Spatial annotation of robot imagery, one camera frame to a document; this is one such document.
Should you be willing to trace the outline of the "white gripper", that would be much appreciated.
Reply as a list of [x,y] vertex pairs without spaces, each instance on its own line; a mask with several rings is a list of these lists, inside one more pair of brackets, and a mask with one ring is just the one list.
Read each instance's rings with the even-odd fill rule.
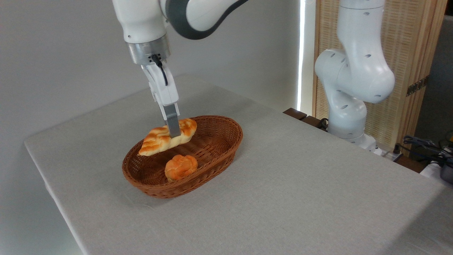
[[179,95],[167,63],[162,63],[161,68],[155,63],[142,65],[141,68],[149,81],[154,100],[163,106],[170,137],[180,136],[181,131],[178,119],[180,114],[177,105]]

